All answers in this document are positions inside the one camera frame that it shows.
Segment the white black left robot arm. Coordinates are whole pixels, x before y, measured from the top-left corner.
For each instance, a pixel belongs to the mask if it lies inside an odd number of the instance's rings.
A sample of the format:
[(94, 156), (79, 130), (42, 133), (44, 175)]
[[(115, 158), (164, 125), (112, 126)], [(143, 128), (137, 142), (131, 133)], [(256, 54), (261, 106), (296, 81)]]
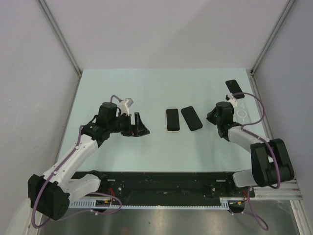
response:
[(108, 178), (104, 173), (92, 170), (83, 178), (71, 178), (82, 163), (106, 141), (111, 134), (141, 137), (150, 131), (142, 123), (140, 114), (134, 114), (131, 123), (129, 111), (133, 100), (126, 98), (118, 104), (104, 102), (98, 114), (79, 128), (73, 147), (41, 176), (32, 175), (28, 180), (28, 198), (31, 201), (31, 222), (34, 228), (36, 212), (52, 220), (61, 219), (72, 202), (88, 194), (104, 195), (108, 190)]

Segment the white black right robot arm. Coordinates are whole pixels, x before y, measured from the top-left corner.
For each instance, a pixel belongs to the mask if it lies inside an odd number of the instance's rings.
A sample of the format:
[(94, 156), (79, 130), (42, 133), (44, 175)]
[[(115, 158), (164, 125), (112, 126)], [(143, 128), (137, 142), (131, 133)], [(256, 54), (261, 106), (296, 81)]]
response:
[(278, 188), (282, 182), (294, 179), (294, 169), (282, 139), (266, 139), (252, 133), (233, 120), (234, 108), (229, 102), (218, 102), (207, 114), (216, 125), (220, 138), (232, 142), (251, 156), (251, 169), (235, 172), (233, 180), (225, 184), (230, 196), (238, 196), (244, 187)]

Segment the clear magsafe phone case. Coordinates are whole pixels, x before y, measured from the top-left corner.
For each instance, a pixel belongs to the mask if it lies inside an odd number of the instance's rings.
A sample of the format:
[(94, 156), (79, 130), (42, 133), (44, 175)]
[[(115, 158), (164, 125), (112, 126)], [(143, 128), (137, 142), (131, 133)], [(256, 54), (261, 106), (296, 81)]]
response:
[(236, 121), (240, 124), (252, 123), (251, 117), (249, 115), (248, 108), (245, 102), (238, 103), (237, 107), (234, 109), (234, 114)]

